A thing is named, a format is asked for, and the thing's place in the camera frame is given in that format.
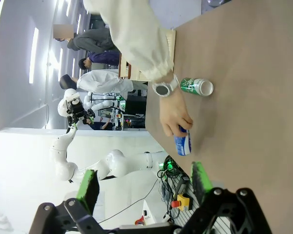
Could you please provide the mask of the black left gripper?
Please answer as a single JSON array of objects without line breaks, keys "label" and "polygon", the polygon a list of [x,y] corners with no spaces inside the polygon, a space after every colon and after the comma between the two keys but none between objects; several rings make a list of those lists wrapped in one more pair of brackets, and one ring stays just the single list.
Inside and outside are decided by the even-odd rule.
[{"label": "black left gripper", "polygon": [[77,129],[78,120],[84,120],[84,124],[88,125],[94,123],[95,113],[92,109],[86,111],[80,99],[67,102],[67,113],[69,114],[67,117],[69,128]]}]

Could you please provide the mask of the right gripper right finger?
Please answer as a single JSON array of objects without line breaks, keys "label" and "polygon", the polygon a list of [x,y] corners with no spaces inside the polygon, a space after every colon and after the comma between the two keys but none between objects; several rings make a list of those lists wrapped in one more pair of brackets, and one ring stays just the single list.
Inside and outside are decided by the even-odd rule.
[{"label": "right gripper right finger", "polygon": [[250,188],[232,193],[213,187],[201,162],[191,165],[191,182],[199,208],[182,228],[184,234],[210,234],[215,221],[225,217],[232,234],[270,234],[272,231]]}]

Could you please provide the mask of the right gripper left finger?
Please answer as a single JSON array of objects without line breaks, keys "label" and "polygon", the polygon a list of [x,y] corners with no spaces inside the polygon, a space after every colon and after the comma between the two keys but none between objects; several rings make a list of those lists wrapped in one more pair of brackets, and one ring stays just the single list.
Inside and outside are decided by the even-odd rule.
[{"label": "right gripper left finger", "polygon": [[75,198],[55,206],[46,202],[37,208],[31,234],[64,234],[77,231],[82,234],[104,234],[105,230],[93,217],[100,192],[97,172],[87,170]]}]

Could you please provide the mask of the person's left hand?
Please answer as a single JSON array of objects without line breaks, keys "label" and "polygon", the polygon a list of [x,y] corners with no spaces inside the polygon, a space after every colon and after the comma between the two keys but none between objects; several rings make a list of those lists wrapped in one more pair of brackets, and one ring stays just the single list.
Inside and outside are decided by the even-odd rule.
[{"label": "person's left hand", "polygon": [[184,96],[179,87],[168,97],[160,97],[160,122],[164,133],[170,137],[185,137],[187,133],[180,130],[180,126],[189,130],[193,126],[193,120],[188,114]]}]

